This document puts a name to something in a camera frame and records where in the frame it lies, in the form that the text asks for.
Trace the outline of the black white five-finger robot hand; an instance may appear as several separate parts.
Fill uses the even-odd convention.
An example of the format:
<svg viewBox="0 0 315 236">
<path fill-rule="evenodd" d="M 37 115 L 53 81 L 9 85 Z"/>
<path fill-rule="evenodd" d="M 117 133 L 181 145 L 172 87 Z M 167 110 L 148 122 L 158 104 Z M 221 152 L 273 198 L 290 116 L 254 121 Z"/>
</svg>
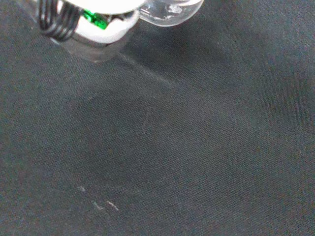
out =
<svg viewBox="0 0 315 236">
<path fill-rule="evenodd" d="M 144 0 L 37 0 L 41 33 L 81 58 L 102 61 L 126 45 Z"/>
</svg>

